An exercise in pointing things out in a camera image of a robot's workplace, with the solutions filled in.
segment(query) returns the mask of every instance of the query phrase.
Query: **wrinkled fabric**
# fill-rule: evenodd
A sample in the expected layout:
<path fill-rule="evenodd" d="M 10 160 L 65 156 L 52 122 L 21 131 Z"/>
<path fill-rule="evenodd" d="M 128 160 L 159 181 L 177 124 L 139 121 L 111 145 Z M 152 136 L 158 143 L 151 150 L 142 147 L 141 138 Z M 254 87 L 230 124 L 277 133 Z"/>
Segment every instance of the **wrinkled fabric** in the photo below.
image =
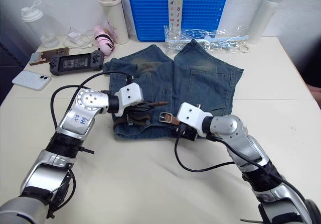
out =
<path fill-rule="evenodd" d="M 235 86 L 243 73 L 243 69 L 208 54 L 195 40 L 187 44 L 174 60 L 156 45 L 150 45 L 129 56 L 111 59 L 104 64 L 103 71 L 111 70 L 134 76 L 145 101 L 169 102 L 145 112 L 152 115 L 148 126 L 118 124 L 114 134 L 125 139 L 175 138 L 176 127 L 161 123 L 158 118 L 161 112 L 176 116 L 183 102 L 200 104 L 203 111 L 214 116 L 230 114 Z M 125 85 L 124 75 L 110 74 L 112 94 Z"/>

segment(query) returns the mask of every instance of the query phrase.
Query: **white phone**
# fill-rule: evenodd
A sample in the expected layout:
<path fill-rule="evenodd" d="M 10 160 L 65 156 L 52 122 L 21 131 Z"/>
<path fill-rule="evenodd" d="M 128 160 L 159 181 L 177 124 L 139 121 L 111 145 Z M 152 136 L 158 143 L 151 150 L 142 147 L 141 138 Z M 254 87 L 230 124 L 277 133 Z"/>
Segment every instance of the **white phone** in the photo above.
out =
<path fill-rule="evenodd" d="M 49 76 L 24 70 L 12 80 L 12 83 L 40 91 L 44 89 L 50 80 L 51 77 Z"/>

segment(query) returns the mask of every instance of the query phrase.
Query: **pink object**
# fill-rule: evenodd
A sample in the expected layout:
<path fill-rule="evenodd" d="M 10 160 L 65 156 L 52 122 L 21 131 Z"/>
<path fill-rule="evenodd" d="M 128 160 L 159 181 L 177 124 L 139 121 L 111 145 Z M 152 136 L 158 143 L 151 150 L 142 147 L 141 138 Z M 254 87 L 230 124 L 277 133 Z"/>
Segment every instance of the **pink object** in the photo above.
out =
<path fill-rule="evenodd" d="M 98 44 L 98 50 L 100 50 L 105 56 L 108 56 L 115 49 L 112 38 L 100 25 L 94 27 L 94 33 Z"/>

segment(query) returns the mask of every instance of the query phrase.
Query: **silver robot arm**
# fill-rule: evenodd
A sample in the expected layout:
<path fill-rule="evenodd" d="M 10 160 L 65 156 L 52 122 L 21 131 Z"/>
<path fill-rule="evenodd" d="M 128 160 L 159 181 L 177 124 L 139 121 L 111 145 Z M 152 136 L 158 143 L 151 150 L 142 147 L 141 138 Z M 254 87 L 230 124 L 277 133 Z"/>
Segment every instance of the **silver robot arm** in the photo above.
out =
<path fill-rule="evenodd" d="M 225 142 L 236 152 L 263 167 L 258 168 L 250 164 L 231 149 L 227 149 L 242 172 L 243 179 L 251 184 L 260 202 L 259 211 L 265 224 L 321 223 L 320 211 L 311 200 L 302 200 L 288 185 L 267 174 L 271 173 L 284 179 L 255 138 L 247 134 L 247 128 L 237 116 L 213 117 L 212 114 L 185 102 L 181 105 L 177 119 L 196 129 L 199 136 Z"/>
<path fill-rule="evenodd" d="M 46 149 L 42 150 L 21 185 L 20 196 L 0 206 L 0 224 L 43 224 L 64 206 L 71 168 L 97 114 L 120 117 L 126 107 L 143 101 L 141 88 L 131 83 L 115 95 L 92 89 L 79 91 L 74 106 L 66 112 Z"/>

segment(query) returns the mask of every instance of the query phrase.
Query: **denim shorts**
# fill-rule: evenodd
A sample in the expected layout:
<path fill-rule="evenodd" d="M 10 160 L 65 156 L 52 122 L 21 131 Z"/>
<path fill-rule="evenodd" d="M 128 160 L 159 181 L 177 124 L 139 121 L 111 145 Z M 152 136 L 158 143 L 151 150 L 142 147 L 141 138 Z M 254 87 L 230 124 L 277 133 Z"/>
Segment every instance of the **denim shorts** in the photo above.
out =
<path fill-rule="evenodd" d="M 169 103 L 148 111 L 151 115 L 148 126 L 118 124 L 114 134 L 125 139 L 175 138 L 176 127 L 159 122 L 158 118 L 161 112 L 176 116 L 183 102 L 200 104 L 203 111 L 214 116 L 230 114 L 235 85 L 243 73 L 243 69 L 208 54 L 195 40 L 187 44 L 174 60 L 156 45 L 150 45 L 129 56 L 112 58 L 103 66 L 103 71 L 111 70 L 134 76 L 145 101 Z M 112 94 L 125 85 L 124 75 L 110 75 Z"/>

